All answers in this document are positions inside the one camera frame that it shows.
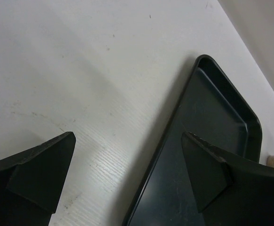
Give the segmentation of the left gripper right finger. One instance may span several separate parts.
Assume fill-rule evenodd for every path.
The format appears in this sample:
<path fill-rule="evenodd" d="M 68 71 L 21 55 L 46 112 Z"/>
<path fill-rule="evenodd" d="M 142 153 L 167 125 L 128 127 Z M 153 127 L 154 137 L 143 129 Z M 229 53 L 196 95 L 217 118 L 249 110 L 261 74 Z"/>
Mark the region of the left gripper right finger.
<path fill-rule="evenodd" d="M 207 226 L 274 226 L 274 168 L 183 133 L 182 150 Z"/>

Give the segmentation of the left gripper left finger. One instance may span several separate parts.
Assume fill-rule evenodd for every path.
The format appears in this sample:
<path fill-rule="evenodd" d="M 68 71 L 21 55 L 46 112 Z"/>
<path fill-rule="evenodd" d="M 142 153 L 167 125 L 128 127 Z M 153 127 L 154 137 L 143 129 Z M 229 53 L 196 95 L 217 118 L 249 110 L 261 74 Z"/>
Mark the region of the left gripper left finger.
<path fill-rule="evenodd" d="M 73 132 L 0 160 L 0 226 L 47 226 L 72 160 Z"/>

